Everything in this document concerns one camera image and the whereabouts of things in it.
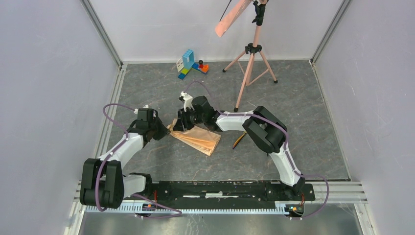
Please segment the peach cloth napkin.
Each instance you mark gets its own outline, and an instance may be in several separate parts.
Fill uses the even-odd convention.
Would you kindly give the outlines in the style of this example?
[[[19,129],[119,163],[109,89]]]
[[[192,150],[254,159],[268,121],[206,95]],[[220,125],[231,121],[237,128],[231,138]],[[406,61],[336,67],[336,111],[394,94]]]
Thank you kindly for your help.
[[[198,126],[194,126],[191,130],[187,131],[174,131],[173,127],[175,124],[177,124],[177,119],[174,119],[167,126],[170,135],[207,156],[212,155],[221,139],[221,135]]]

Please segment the iridescent rainbow knife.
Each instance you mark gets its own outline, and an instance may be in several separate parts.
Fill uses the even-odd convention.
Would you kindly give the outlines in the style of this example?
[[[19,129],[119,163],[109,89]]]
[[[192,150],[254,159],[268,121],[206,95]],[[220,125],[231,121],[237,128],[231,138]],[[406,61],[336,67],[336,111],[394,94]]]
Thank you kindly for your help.
[[[238,139],[234,142],[232,149],[235,149],[239,145],[239,143],[246,136],[246,134],[247,134],[246,132],[243,132],[243,134],[240,137],[238,137]]]

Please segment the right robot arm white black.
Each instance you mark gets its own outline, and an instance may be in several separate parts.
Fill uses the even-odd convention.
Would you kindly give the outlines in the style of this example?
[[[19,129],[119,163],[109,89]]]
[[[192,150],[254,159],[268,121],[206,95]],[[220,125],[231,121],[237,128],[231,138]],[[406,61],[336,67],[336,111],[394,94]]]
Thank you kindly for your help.
[[[302,194],[305,179],[294,163],[288,146],[287,127],[263,106],[237,113],[215,110],[205,96],[181,93],[183,108],[178,111],[175,131],[187,131],[203,124],[213,132],[244,131],[255,145],[267,153],[277,167],[283,195],[295,200]]]

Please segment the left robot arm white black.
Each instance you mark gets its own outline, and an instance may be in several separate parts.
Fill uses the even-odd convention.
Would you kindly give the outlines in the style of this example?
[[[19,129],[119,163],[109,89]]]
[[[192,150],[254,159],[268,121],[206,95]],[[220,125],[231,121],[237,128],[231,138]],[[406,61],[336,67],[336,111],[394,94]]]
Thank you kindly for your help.
[[[137,118],[124,130],[124,135],[108,152],[99,158],[88,158],[83,164],[79,201],[85,206],[95,206],[99,211],[117,209],[124,198],[136,193],[149,199],[154,193],[149,174],[123,174],[123,168],[132,157],[151,140],[161,140],[169,130],[159,118],[158,111],[139,108]]]

